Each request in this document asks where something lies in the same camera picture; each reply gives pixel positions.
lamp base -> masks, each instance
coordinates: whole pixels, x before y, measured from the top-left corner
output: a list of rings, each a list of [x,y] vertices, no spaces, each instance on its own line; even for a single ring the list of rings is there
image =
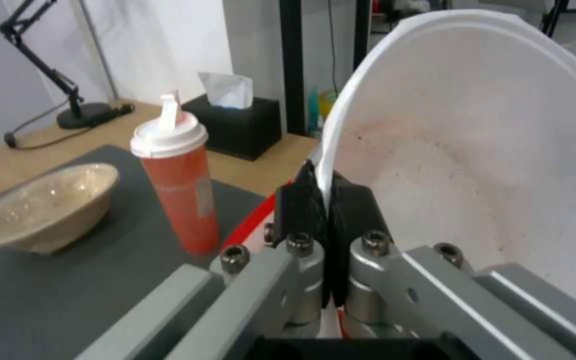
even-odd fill
[[[93,125],[93,120],[110,111],[110,105],[103,102],[89,102],[79,105],[81,116],[75,117],[71,109],[66,109],[57,115],[57,125],[61,129],[82,129]]]

tissue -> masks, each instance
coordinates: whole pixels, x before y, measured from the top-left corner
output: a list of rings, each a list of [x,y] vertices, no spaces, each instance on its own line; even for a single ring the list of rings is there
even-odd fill
[[[199,72],[210,105],[247,109],[252,105],[252,79],[225,73]]]

ceramic bowl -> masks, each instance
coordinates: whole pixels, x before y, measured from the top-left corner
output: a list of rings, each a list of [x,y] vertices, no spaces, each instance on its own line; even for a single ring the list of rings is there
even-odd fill
[[[110,208],[119,171],[94,163],[55,171],[0,197],[0,246],[48,254],[79,239]]]

white cup lid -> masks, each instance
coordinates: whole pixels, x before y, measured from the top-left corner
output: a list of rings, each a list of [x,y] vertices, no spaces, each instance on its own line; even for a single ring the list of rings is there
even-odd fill
[[[174,96],[163,95],[161,116],[134,130],[130,152],[136,157],[161,159],[189,153],[208,140],[206,127],[190,112],[179,111]]]

cable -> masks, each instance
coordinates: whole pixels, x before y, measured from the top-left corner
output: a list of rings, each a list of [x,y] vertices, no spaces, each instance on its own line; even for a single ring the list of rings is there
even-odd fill
[[[135,105],[124,104],[124,105],[121,105],[121,107],[115,107],[114,109],[110,109],[108,111],[102,112],[101,114],[97,114],[96,116],[89,118],[88,119],[89,124],[90,124],[89,127],[81,130],[80,132],[68,134],[66,136],[62,136],[62,137],[59,137],[57,139],[54,139],[54,140],[51,140],[51,141],[48,141],[45,143],[41,143],[39,145],[18,146],[17,139],[15,137],[16,132],[18,132],[19,130],[21,130],[25,126],[30,125],[34,121],[37,121],[37,120],[41,119],[42,117],[45,117],[46,115],[50,114],[51,112],[54,112],[55,110],[59,109],[59,107],[62,107],[64,104],[66,104],[66,102],[68,102],[68,99],[66,101],[62,102],[61,104],[53,107],[52,109],[46,110],[46,111],[42,112],[41,114],[31,118],[30,120],[24,121],[23,123],[21,123],[21,125],[17,126],[14,130],[12,130],[10,132],[6,132],[4,134],[4,142],[6,143],[6,145],[8,145],[8,147],[10,149],[15,149],[15,150],[37,150],[37,149],[41,149],[41,148],[46,148],[48,146],[58,144],[62,141],[66,141],[66,140],[71,139],[73,137],[78,137],[83,133],[87,133],[90,130],[93,130],[94,128],[96,128],[99,125],[102,125],[102,124],[107,123],[113,119],[116,119],[117,117],[124,116],[126,114],[130,114],[130,113],[135,111]]]
[[[68,98],[66,98],[66,100],[64,100],[61,104],[56,105],[55,107],[53,107],[53,108],[51,108],[51,109],[48,109],[48,110],[42,112],[41,114],[38,114],[37,116],[31,118],[30,120],[26,120],[26,121],[22,122],[21,125],[17,126],[16,128],[14,128],[14,130],[12,130],[12,131],[10,131],[10,132],[11,132],[11,133],[16,133],[16,132],[18,132],[19,130],[21,130],[21,128],[23,128],[23,127],[25,127],[25,126],[28,126],[28,125],[34,123],[35,121],[38,121],[38,120],[41,119],[42,117],[45,117],[46,115],[48,115],[48,114],[54,112],[55,110],[63,107],[64,105],[66,105],[66,103],[68,103]]]
[[[70,138],[77,137],[77,136],[79,136],[79,135],[81,135],[81,134],[83,134],[83,133],[87,133],[87,132],[89,132],[90,130],[93,130],[93,129],[94,129],[94,127],[87,127],[86,129],[83,129],[83,130],[81,130],[80,132],[75,132],[74,134],[69,134],[69,135],[66,135],[66,136],[62,136],[62,137],[59,137],[58,139],[54,139],[53,141],[48,141],[48,142],[45,142],[45,143],[41,143],[41,144],[39,144],[39,145],[31,145],[31,146],[19,147],[19,146],[16,146],[16,143],[15,143],[15,146],[13,146],[13,148],[14,148],[15,150],[37,150],[37,149],[41,149],[41,148],[46,148],[46,147],[48,147],[48,146],[58,144],[58,143],[60,143],[60,142],[62,142],[62,141],[66,141],[66,140],[68,140],[68,139],[70,139]]]
[[[332,86],[334,87],[334,98],[337,99],[339,91],[337,87],[337,80],[335,78],[335,70],[337,67],[337,60],[335,59],[335,37],[332,25],[332,5],[331,0],[328,0],[328,19],[330,21],[330,48],[332,49]]]

